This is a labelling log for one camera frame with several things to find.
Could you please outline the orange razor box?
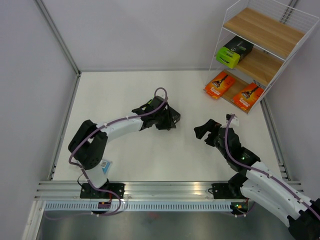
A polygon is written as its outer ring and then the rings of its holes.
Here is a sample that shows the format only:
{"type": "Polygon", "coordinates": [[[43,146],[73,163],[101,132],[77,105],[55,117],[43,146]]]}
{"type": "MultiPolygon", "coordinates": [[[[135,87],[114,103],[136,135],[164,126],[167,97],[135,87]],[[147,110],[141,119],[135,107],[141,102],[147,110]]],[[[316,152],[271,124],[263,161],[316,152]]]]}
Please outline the orange razor box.
{"type": "Polygon", "coordinates": [[[263,88],[252,82],[238,92],[231,101],[243,111],[247,111],[257,102],[263,92],[263,88]]]}
{"type": "Polygon", "coordinates": [[[221,71],[215,78],[213,78],[205,87],[204,92],[213,99],[219,99],[226,93],[236,82],[236,79],[229,73],[221,71]]]}

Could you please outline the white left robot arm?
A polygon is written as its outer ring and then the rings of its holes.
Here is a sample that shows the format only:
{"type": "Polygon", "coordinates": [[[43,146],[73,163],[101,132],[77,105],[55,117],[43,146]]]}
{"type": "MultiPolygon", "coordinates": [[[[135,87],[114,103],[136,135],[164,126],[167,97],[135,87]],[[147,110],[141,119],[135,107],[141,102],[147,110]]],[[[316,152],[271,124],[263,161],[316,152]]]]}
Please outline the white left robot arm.
{"type": "Polygon", "coordinates": [[[80,167],[92,186],[92,193],[98,198],[104,198],[109,193],[106,171],[102,166],[107,144],[152,126],[158,130],[175,129],[180,119],[181,114],[160,96],[133,109],[130,115],[108,123],[97,124],[88,119],[81,124],[68,145],[71,153],[69,163],[80,167]]]}

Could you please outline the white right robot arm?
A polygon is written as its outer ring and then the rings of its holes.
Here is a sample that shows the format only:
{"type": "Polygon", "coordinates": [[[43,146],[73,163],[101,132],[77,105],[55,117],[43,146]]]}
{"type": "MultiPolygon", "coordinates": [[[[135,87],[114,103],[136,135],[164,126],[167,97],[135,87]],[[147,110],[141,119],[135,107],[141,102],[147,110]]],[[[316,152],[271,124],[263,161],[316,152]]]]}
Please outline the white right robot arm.
{"type": "Polygon", "coordinates": [[[242,146],[231,127],[237,118],[227,115],[226,123],[209,119],[195,127],[197,139],[205,135],[205,143],[219,150],[236,172],[228,181],[228,192],[235,198],[244,197],[259,204],[276,216],[296,240],[320,238],[320,201],[313,200],[275,175],[261,159],[242,146]]]}

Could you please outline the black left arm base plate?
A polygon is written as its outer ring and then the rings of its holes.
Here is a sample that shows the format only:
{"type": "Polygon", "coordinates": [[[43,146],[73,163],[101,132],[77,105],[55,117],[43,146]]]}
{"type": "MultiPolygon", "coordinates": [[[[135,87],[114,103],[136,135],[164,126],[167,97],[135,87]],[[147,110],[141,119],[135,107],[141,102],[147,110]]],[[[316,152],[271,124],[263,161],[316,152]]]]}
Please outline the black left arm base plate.
{"type": "MultiPolygon", "coordinates": [[[[121,199],[124,198],[125,184],[124,183],[106,183],[102,189],[111,191],[117,194],[121,199]]],[[[109,192],[102,192],[92,188],[89,183],[83,183],[80,191],[81,199],[116,199],[116,197],[109,192]]]]}

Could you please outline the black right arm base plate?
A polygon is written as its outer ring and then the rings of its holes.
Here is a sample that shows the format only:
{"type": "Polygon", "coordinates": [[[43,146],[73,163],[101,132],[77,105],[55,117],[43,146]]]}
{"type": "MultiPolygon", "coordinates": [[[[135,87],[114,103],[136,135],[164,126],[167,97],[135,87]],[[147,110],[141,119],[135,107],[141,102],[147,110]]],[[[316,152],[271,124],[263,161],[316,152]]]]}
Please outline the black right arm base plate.
{"type": "Polygon", "coordinates": [[[213,198],[216,200],[244,200],[241,193],[236,193],[229,188],[228,183],[212,183],[211,190],[213,198]]]}

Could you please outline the black green razor box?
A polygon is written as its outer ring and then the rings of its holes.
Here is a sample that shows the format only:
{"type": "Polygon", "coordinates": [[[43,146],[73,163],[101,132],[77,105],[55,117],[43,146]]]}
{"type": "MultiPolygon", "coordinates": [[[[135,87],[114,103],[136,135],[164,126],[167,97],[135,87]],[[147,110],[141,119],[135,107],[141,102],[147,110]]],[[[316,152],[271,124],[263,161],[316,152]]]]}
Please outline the black green razor box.
{"type": "MultiPolygon", "coordinates": [[[[154,97],[152,100],[148,102],[150,106],[152,106],[154,109],[159,107],[163,103],[163,98],[161,97],[154,97]]],[[[174,124],[177,124],[181,119],[181,114],[176,111],[174,108],[172,108],[167,102],[164,103],[161,109],[161,116],[165,115],[165,112],[167,112],[168,115],[170,115],[170,121],[174,124]]]]}
{"type": "Polygon", "coordinates": [[[219,63],[233,69],[252,51],[253,47],[254,44],[251,42],[235,36],[218,50],[215,59],[219,63]]]}

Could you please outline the clear blue razor blister pack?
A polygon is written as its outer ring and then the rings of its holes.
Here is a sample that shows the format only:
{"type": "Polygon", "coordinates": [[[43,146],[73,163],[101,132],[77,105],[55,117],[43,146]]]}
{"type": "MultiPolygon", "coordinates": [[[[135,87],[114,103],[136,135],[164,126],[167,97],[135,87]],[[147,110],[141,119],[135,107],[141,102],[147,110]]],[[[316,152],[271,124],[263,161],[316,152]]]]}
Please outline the clear blue razor blister pack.
{"type": "Polygon", "coordinates": [[[100,166],[102,168],[102,172],[106,175],[111,168],[112,162],[109,160],[102,159],[100,162],[100,166]]]}

